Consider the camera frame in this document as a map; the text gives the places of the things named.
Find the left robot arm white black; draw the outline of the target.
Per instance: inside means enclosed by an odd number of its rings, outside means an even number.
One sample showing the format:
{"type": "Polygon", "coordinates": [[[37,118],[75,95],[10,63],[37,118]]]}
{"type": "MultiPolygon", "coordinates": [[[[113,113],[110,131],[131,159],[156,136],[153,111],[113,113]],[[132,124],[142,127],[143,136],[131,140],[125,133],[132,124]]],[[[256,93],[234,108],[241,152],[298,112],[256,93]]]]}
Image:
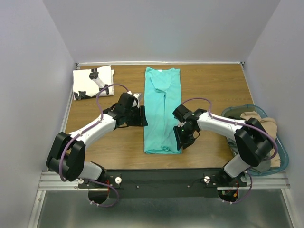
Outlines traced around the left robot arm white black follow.
{"type": "Polygon", "coordinates": [[[71,132],[60,132],[55,136],[46,160],[46,166],[65,181],[89,180],[96,188],[107,181],[104,167],[85,161],[86,150],[105,134],[117,128],[144,127],[148,123],[145,108],[140,105],[141,93],[122,93],[118,102],[102,111],[91,123],[71,132]]]}

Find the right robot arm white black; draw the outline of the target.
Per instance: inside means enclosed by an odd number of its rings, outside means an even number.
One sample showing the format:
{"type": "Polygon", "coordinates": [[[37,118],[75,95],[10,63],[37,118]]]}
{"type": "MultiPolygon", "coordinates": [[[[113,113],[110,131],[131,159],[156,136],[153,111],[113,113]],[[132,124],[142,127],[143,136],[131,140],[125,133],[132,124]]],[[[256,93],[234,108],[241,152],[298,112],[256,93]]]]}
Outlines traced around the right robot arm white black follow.
{"type": "Polygon", "coordinates": [[[277,150],[275,140],[255,118],[224,118],[204,109],[192,112],[184,105],[179,105],[172,114],[180,122],[173,128],[178,149],[186,149],[194,144],[194,133],[201,130],[225,136],[236,143],[238,154],[215,176],[204,180],[218,187],[231,185],[238,175],[251,167],[257,167],[271,150],[277,150]]]}

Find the teal t shirt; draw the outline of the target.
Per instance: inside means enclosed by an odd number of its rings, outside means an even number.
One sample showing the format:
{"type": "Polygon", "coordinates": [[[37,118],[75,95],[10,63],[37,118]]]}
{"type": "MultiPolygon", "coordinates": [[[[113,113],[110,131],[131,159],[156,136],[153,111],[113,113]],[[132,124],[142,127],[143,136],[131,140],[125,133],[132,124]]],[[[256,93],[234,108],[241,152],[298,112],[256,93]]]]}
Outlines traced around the teal t shirt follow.
{"type": "Polygon", "coordinates": [[[144,86],[144,152],[181,154],[173,128],[178,124],[173,111],[181,104],[180,70],[146,68],[144,86]]]}

